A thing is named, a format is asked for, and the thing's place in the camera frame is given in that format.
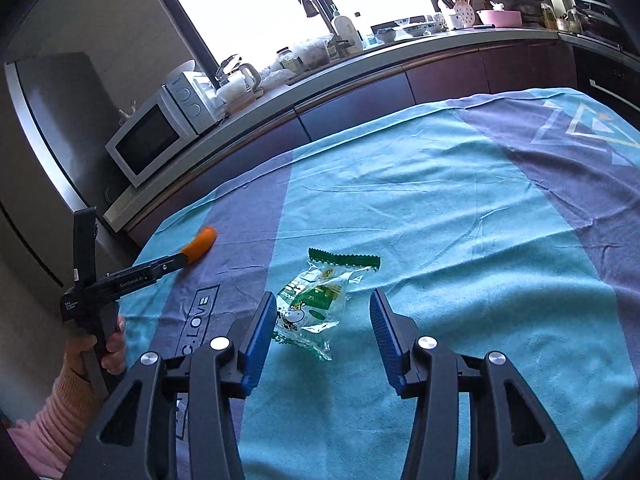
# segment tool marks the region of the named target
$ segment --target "hand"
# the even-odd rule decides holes
[[[82,335],[68,339],[65,344],[66,362],[68,366],[79,376],[86,375],[86,368],[82,362],[81,352],[91,350],[96,344],[95,335]],[[125,345],[125,322],[122,316],[118,316],[116,331],[107,339],[107,351],[109,354],[102,358],[102,368],[110,374],[118,375],[127,369],[127,347]]]

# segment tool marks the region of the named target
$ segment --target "pink plastic tub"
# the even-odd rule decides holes
[[[478,16],[485,25],[522,27],[522,14],[519,10],[478,10]]]

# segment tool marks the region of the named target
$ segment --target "microwave knob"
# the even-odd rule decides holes
[[[196,103],[187,106],[187,115],[189,117],[197,117],[200,115],[201,111],[202,108],[200,108],[200,105],[197,105]]]
[[[186,101],[189,97],[191,97],[191,92],[188,88],[180,88],[175,91],[175,98],[178,101]]]

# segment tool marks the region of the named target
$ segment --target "soap dispenser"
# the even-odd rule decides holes
[[[362,46],[362,40],[358,31],[353,26],[353,22],[348,16],[343,16],[338,12],[335,5],[331,6],[334,10],[334,18],[332,19],[332,25],[335,31],[343,40],[349,40],[351,46],[347,48],[347,54],[355,54],[356,52],[362,52],[364,47]]]

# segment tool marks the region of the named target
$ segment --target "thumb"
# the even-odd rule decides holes
[[[80,355],[80,352],[87,352],[98,342],[95,335],[81,335],[69,339],[66,342],[66,353],[69,355]]]

